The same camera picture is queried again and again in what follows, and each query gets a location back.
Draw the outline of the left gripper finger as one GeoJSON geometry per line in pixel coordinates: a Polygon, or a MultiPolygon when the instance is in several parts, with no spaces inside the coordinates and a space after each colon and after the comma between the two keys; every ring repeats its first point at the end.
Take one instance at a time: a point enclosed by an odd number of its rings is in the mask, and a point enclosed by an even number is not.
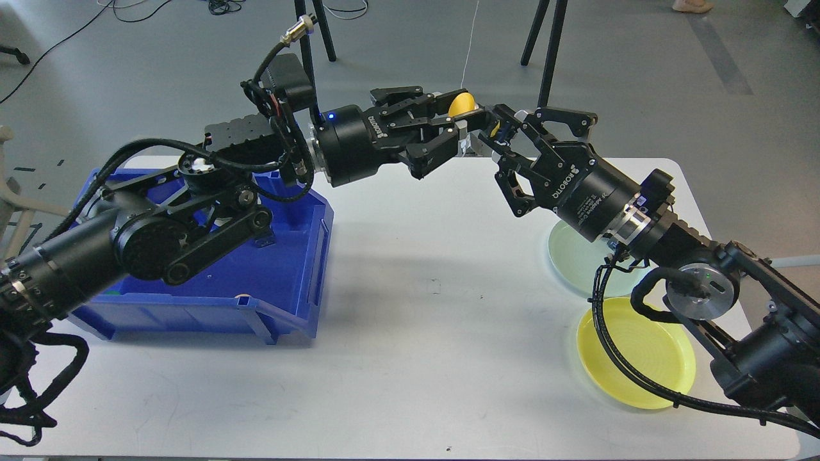
{"type": "Polygon", "coordinates": [[[458,120],[428,142],[408,143],[404,163],[410,174],[421,180],[451,158],[490,158],[490,148],[478,138],[483,123],[458,120]]]}
{"type": "Polygon", "coordinates": [[[455,97],[465,92],[465,88],[446,93],[426,92],[419,86],[373,88],[370,122],[382,132],[454,127],[448,109],[455,97]]]}

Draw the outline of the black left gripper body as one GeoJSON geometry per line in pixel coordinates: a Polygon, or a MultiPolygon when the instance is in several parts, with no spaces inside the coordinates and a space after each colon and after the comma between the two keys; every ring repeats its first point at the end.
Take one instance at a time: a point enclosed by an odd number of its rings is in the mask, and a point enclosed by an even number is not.
{"type": "Polygon", "coordinates": [[[331,186],[363,180],[375,175],[381,165],[400,163],[407,144],[421,142],[421,129],[398,128],[410,121],[410,111],[384,114],[398,102],[390,97],[374,101],[366,110],[351,104],[321,114],[314,125],[314,154],[331,186]]]}

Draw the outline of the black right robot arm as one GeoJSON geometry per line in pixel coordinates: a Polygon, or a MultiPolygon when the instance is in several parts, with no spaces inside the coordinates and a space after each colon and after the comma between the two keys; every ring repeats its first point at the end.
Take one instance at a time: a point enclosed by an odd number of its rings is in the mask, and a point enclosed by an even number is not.
{"type": "Polygon", "coordinates": [[[555,213],[589,241],[607,238],[589,303],[605,355],[639,388],[711,414],[753,418],[818,437],[818,302],[746,245],[721,244],[674,212],[673,178],[655,169],[637,182],[595,152],[592,113],[537,108],[490,113],[479,138],[494,152],[496,181],[516,216],[555,213]],[[686,396],[639,371],[618,350],[603,298],[613,271],[650,271],[632,289],[632,311],[682,326],[711,356],[729,403],[686,396]]]}

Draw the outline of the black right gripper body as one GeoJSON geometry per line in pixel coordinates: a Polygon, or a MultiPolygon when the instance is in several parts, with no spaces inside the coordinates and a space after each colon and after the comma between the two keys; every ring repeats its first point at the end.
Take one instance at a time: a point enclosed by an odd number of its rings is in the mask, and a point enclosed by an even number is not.
{"type": "Polygon", "coordinates": [[[553,210],[589,241],[610,234],[637,244],[664,203],[664,172],[653,170],[641,184],[603,160],[583,142],[559,142],[531,165],[536,204],[553,210]]]}

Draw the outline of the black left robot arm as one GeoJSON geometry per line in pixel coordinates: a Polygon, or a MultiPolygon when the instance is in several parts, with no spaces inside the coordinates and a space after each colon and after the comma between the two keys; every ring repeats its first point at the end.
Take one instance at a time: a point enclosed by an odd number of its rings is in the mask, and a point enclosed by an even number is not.
{"type": "Polygon", "coordinates": [[[421,180],[454,158],[469,132],[492,129],[468,90],[376,88],[372,107],[319,113],[298,56],[286,49],[311,34],[305,14],[240,86],[257,114],[216,125],[200,144],[138,139],[111,155],[41,245],[2,260],[2,424],[26,426],[35,446],[56,420],[45,411],[77,377],[85,339],[52,333],[83,303],[131,275],[178,286],[249,240],[274,241],[270,202],[298,202],[324,172],[331,186],[402,163],[421,180]]]}

